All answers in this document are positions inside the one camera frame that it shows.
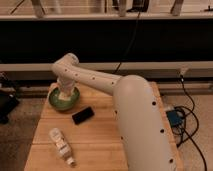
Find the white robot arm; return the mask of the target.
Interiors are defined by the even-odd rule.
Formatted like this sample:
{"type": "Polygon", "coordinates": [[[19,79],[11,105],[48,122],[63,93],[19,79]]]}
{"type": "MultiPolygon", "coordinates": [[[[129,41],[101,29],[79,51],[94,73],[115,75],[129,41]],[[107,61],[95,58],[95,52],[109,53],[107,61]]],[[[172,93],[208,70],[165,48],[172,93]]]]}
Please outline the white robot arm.
{"type": "Polygon", "coordinates": [[[113,96],[128,171],[177,171],[167,131],[150,83],[141,76],[120,76],[78,66],[68,53],[52,64],[60,88],[75,81],[113,96]]]}

